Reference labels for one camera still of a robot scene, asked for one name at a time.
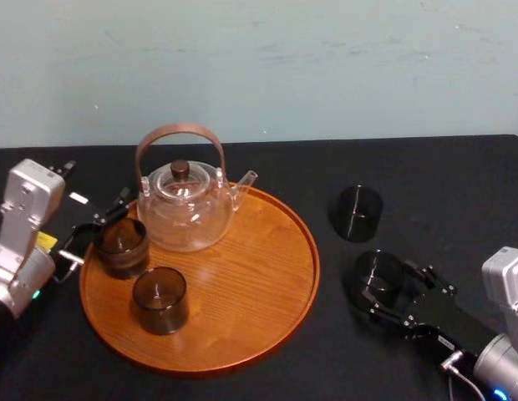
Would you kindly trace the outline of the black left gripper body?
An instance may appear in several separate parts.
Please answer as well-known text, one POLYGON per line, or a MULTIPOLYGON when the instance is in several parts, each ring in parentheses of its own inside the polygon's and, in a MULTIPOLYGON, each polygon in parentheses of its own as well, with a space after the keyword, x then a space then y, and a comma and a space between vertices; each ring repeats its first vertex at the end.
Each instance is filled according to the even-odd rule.
POLYGON ((94 223, 94 214, 103 212, 77 192, 63 196, 59 208, 39 231, 36 241, 53 262, 52 279, 66 279, 84 264, 84 255, 102 228, 94 223))

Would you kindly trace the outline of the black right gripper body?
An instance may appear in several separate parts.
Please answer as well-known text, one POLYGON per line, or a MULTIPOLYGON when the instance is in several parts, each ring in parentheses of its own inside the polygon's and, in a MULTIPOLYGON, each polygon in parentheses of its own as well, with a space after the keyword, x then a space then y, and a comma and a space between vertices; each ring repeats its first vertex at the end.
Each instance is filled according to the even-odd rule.
POLYGON ((450 351, 477 359, 497 333, 459 308, 455 294, 438 288, 418 295, 402 315, 402 324, 416 335, 428 335, 450 351))

